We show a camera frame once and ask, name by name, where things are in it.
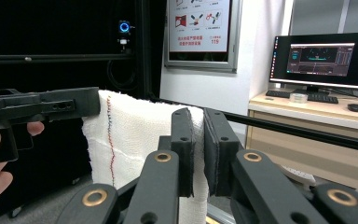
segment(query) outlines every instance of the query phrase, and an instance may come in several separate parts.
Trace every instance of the white wall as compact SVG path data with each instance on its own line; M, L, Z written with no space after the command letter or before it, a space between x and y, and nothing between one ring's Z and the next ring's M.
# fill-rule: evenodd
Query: white wall
M249 99L267 89L283 9L284 0L242 0L237 73L162 66L160 98L247 115ZM243 142L246 127L231 126Z

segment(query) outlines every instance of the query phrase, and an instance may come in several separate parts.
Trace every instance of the white towel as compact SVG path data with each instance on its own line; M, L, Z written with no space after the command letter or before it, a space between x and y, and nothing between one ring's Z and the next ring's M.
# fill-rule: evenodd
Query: white towel
M84 118L94 183L119 189L138 177L161 135L171 135L172 112L187 107L196 139L194 198L180 198L179 223L205 223L208 184L203 173L203 111L183 105L154 104L112 91L99 91L101 113Z

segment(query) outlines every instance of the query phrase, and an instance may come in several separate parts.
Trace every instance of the computer monitor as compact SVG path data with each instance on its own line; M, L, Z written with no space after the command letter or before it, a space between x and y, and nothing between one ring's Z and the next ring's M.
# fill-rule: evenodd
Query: computer monitor
M273 48L270 82L358 91L358 33L276 36Z

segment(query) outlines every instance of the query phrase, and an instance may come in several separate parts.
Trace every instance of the wooden desk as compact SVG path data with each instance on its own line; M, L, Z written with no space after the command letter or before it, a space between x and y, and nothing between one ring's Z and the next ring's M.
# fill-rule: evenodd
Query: wooden desk
M347 108L358 99L337 98L338 105L296 104L263 92L250 101L249 116L358 138L358 113ZM263 151L278 164L358 189L358 150L255 127L248 127L246 148Z

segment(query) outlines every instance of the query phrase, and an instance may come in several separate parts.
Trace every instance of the brass ring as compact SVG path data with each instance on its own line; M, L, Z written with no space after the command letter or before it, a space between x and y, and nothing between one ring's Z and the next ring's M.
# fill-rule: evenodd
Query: brass ring
M156 161L166 162L171 160L171 155L168 153L159 153L155 156Z
M348 199L342 199L337 196L337 194L343 194ZM349 194L348 192L341 190L341 189L330 189L327 191L328 197L336 203L340 203L346 206L355 206L357 205L357 199L353 197L353 195Z
M245 153L245 155L243 155L243 157L247 160L247 161L261 161L261 156L254 153L254 152L248 152Z
M89 197L94 194L94 193L98 193L101 195L101 198L95 201L90 201ZM92 206L96 206L100 203L103 203L103 201L105 201L107 198L107 192L103 189L95 189L95 190L90 190L89 192L87 192L87 194L85 194L83 196L83 204L86 205L87 207L92 207Z

